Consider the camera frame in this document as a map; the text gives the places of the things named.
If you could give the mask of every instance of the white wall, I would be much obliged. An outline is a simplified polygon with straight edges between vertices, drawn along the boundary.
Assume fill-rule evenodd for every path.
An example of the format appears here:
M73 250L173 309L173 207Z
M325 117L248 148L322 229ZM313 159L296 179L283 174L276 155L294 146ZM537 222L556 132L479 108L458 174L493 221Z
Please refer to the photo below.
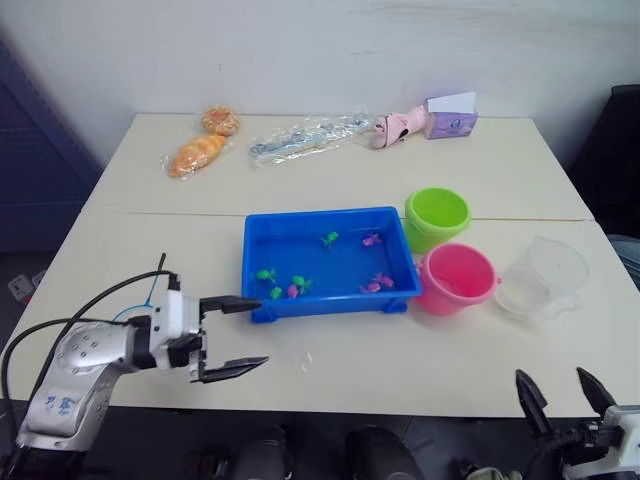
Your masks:
M570 162L640 80L638 0L1 0L0 32L106 164L135 112L384 113L477 90Z

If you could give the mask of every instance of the white table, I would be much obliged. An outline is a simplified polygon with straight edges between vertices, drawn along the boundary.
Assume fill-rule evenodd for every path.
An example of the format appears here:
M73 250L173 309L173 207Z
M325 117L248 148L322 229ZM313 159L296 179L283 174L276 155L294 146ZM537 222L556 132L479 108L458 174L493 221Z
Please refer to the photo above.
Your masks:
M194 297L239 293L241 217L84 212L60 249L16 332L72 314L104 288L152 269L162 251ZM369 412L445 416L522 416L514 371L528 372L552 416L592 412L575 373L594 373L621 403L640 398L640 294L592 221L475 221L459 239L504 268L534 235L564 241L586 258L584 307L555 321L515 321L492 300L451 318L415 304L401 315L357 313L252 325L248 315L213 315L209 361L271 359L242 378L191 385L179 369L123 377L114 405ZM110 318L146 296L149 284L119 292L91 315ZM26 399L57 329L37 333L14 354L11 391Z
M357 142L254 169L254 137L300 117L245 116L233 146L188 181L169 178L159 159L199 132L193 115L138 115L85 209L92 212L248 215L393 205L426 186L459 192L474 218L592 219L535 125L480 118L468 138L421 134L386 150Z

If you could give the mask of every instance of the bread roll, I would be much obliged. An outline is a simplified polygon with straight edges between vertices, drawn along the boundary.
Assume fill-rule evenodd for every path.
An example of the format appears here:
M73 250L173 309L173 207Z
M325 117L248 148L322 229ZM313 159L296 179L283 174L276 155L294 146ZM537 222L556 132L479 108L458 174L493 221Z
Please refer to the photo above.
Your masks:
M236 112L230 108L210 108L202 115L202 128L213 135L230 137L240 128L240 120Z
M220 153L227 139L222 135L201 135L178 149L169 176L181 177L209 165Z

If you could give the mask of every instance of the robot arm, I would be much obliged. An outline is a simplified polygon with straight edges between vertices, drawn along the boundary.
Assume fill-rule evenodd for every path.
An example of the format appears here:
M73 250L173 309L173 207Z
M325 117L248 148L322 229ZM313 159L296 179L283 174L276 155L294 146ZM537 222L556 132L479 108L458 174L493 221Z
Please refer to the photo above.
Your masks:
M52 462L53 469L63 469L66 478L77 475L74 470L98 434L121 375L188 366L191 382L209 383L262 365L268 357L232 360L207 370L202 328L208 311L231 313L259 306L256 300L234 296L184 297L174 280L151 315L131 318L122 325L88 324L72 330L58 344L29 404L17 449L2 478L23 478L27 470L51 469Z
M578 377L600 421L580 423L561 433L552 428L543 411L547 401L538 386L523 371L516 372L520 405L538 443L525 480L637 480L640 406L616 405L602 383L582 368Z

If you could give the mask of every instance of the purple box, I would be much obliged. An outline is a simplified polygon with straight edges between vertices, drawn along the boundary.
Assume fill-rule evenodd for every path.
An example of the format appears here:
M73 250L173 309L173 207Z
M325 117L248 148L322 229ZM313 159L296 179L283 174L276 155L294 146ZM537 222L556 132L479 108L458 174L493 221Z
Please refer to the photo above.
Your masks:
M425 137L450 138L467 137L478 118L477 113L429 113L429 120L424 130Z

